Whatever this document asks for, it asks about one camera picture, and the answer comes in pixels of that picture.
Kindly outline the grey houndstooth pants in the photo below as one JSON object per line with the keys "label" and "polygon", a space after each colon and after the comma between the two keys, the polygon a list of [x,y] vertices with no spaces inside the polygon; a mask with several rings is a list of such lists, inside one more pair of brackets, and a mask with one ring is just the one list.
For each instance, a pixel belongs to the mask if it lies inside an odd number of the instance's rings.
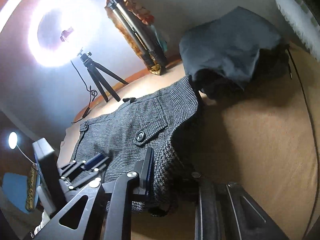
{"label": "grey houndstooth pants", "polygon": [[153,178],[147,202],[134,202],[135,212],[149,211],[163,217],[177,205],[177,195],[194,168],[190,149],[201,98],[191,76],[141,98],[128,98],[110,113],[84,121],[72,160],[82,161],[100,153],[111,158],[102,181],[116,180],[154,151]]}

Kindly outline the white desk lamp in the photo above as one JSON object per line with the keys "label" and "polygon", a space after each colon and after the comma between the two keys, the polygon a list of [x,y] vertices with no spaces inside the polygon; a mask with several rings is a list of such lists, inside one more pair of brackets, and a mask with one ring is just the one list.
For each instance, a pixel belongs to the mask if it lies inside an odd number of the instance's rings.
{"label": "white desk lamp", "polygon": [[16,134],[16,132],[11,132],[9,134],[9,137],[8,137],[8,145],[9,147],[14,150],[14,149],[18,149],[19,152],[29,161],[31,162],[32,164],[35,164],[19,147],[18,145],[18,136]]}

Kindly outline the small black tripod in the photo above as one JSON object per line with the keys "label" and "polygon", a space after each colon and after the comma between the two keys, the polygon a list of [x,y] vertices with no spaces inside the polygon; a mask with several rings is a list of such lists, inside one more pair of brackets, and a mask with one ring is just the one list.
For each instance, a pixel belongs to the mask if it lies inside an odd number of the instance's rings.
{"label": "small black tripod", "polygon": [[83,53],[83,50],[80,49],[78,56],[80,56],[80,60],[83,62],[84,66],[87,68],[87,71],[95,83],[97,89],[99,90],[100,94],[102,95],[105,102],[108,102],[108,96],[105,93],[106,89],[110,95],[117,101],[120,101],[119,95],[116,93],[116,91],[112,88],[112,86],[106,81],[106,79],[102,76],[102,74],[99,71],[102,71],[103,73],[107,74],[108,76],[114,78],[118,82],[128,85],[129,83],[116,75],[114,72],[110,71],[109,69],[105,68],[103,65],[95,62],[92,60],[91,56],[92,53]]}

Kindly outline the dark folded clothes stack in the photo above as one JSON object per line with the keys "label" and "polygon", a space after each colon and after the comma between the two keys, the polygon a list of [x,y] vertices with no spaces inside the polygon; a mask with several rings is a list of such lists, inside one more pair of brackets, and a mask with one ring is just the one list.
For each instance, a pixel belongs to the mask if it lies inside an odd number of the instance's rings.
{"label": "dark folded clothes stack", "polygon": [[179,44],[185,73],[210,99],[285,74],[288,48],[271,22],[242,7],[189,29]]}

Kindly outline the green striped white pillow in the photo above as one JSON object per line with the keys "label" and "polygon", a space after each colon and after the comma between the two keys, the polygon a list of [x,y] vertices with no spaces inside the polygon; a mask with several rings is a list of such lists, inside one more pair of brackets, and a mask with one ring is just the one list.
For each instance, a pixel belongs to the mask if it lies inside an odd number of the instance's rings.
{"label": "green striped white pillow", "polygon": [[310,0],[275,0],[285,20],[319,61],[319,9]]}

